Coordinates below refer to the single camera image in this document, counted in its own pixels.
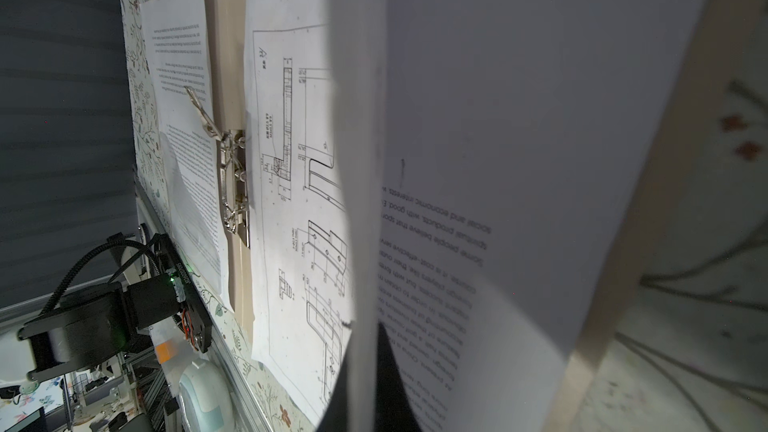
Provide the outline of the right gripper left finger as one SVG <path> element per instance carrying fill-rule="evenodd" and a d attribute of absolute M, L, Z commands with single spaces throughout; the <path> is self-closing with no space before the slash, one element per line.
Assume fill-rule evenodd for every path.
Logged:
<path fill-rule="evenodd" d="M 328 408 L 315 429 L 316 432 L 349 431 L 348 376 L 349 353 L 346 352 L 341 363 L 339 375 Z"/>

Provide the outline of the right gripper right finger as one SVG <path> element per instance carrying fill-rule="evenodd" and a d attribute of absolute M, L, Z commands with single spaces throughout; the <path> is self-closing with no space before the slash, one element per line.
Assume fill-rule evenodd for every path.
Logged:
<path fill-rule="evenodd" d="M 378 323 L 375 420 L 376 432 L 420 432 L 408 400 L 387 330 Z"/>

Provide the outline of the technical drawing paper sheet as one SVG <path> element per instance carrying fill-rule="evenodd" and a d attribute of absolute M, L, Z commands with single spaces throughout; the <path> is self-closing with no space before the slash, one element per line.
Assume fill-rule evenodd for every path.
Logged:
<path fill-rule="evenodd" d="M 254 350 L 312 424 L 354 318 L 326 0 L 246 0 Z"/>

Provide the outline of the beige paper folder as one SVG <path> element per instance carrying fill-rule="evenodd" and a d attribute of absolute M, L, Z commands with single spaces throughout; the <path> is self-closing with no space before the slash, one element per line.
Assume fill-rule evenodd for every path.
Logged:
<path fill-rule="evenodd" d="M 588 316 L 588 311 L 593 298 L 596 293 L 596 288 L 601 277 L 612 273 L 621 274 L 636 274 L 643 269 L 651 255 L 653 254 L 657 243 L 663 237 L 666 231 L 666 223 L 671 217 L 672 212 L 679 201 L 679 197 L 688 181 L 692 162 L 694 160 L 694 154 L 685 150 L 684 145 L 692 138 L 701 135 L 704 132 L 705 125 L 700 119 L 692 119 L 688 125 L 686 125 L 681 131 L 674 132 L 671 128 L 670 120 L 673 110 L 679 105 L 680 100 L 683 97 L 698 98 L 703 94 L 717 94 L 723 90 L 724 83 L 721 79 L 715 77 L 715 66 L 713 60 L 715 56 L 720 52 L 720 47 L 713 45 L 710 47 L 697 47 L 695 42 L 706 26 L 706 13 L 716 4 L 721 4 L 726 12 L 735 13 L 736 19 L 730 23 L 732 30 L 740 30 L 744 28 L 745 18 L 755 13 L 754 7 L 746 6 L 745 0 L 706 0 L 701 8 L 699 18 L 696 22 L 694 30 L 690 37 L 690 42 L 687 51 L 681 61 L 679 72 L 676 76 L 675 84 L 672 88 L 669 99 L 666 103 L 664 111 L 661 115 L 658 128 L 652 139 L 651 145 L 648 149 L 646 160 L 641 169 L 638 181 L 636 183 L 634 192 L 630 199 L 630 202 L 625 211 L 624 218 L 621 225 L 615 235 L 614 241 L 610 247 L 610 250 L 606 256 L 605 262 L 599 272 L 592 299 L 589 303 L 589 307 L 584 319 L 584 322 Z M 351 324 L 351 333 L 349 341 L 347 343 L 346 352 L 350 354 L 350 349 L 353 344 L 353 329 L 358 320 L 357 308 L 355 305 L 356 288 L 354 284 L 354 256 L 352 251 L 352 226 L 350 222 L 349 213 L 347 210 L 346 201 L 344 198 L 342 177 L 339 165 L 339 133 L 335 124 L 335 102 L 338 89 L 338 80 L 336 72 L 333 68 L 333 58 L 330 43 L 330 15 L 328 12 L 328 0 L 326 0 L 326 7 L 328 13 L 328 41 L 329 41 L 329 54 L 330 54 L 330 67 L 333 73 L 335 89 L 332 98 L 332 113 L 333 113 L 333 131 L 336 140 L 336 154 L 337 154 L 337 170 L 341 182 L 341 189 L 343 193 L 343 202 L 345 205 L 348 225 L 349 225 L 349 247 L 352 262 L 352 276 L 350 284 L 352 288 L 352 305 L 354 318 Z M 253 274 L 253 287 L 256 283 L 257 277 L 255 268 L 252 263 L 252 246 L 253 238 L 251 235 L 252 225 L 252 211 L 251 202 L 253 199 L 253 193 L 251 189 L 251 173 L 255 170 L 256 165 L 251 156 L 251 134 L 249 127 L 249 119 L 247 112 L 247 60 L 248 52 L 244 50 L 244 92 L 245 92 L 245 111 L 247 115 L 246 123 L 248 127 L 247 131 L 247 152 L 249 155 L 249 192 L 250 192 L 250 252 L 251 252 L 251 270 Z M 273 376 L 274 374 L 270 369 L 261 361 L 256 358 L 254 350 L 254 342 L 256 338 L 255 323 L 257 320 L 257 299 L 253 292 L 253 309 L 254 309 L 254 323 L 252 332 L 252 352 L 256 361 L 260 362 Z M 580 332 L 577 336 L 575 346 L 570 353 L 567 364 L 571 356 L 574 354 L 577 341 L 582 333 L 584 322 L 581 326 Z M 559 391 L 562 381 L 554 395 L 549 412 L 545 418 L 544 427 L 555 401 L 557 392 Z M 279 383 L 280 387 L 286 392 L 284 387 Z"/>

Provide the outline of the printed paper sheet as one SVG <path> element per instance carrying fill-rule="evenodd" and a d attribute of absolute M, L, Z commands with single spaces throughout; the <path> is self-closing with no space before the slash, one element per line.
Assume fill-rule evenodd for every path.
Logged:
<path fill-rule="evenodd" d="M 538 431 L 706 0 L 328 0 L 358 320 L 421 431 Z"/>
<path fill-rule="evenodd" d="M 229 306 L 219 149 L 200 115 L 213 111 L 205 1 L 149 0 L 140 14 L 158 115 L 170 233 L 192 270 Z"/>

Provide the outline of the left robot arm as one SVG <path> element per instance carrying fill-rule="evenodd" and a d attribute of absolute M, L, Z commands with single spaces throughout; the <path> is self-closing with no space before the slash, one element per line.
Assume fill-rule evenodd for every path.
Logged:
<path fill-rule="evenodd" d="M 131 285 L 112 276 L 103 284 L 70 291 L 86 265 L 121 248 L 133 253 L 117 275 L 145 258 L 151 276 Z M 95 367 L 127 351 L 141 330 L 172 317 L 180 319 L 194 349 L 209 349 L 213 321 L 169 235 L 157 233 L 147 243 L 109 239 L 75 263 L 41 312 L 18 330 L 2 334 L 1 385 L 23 388 Z"/>

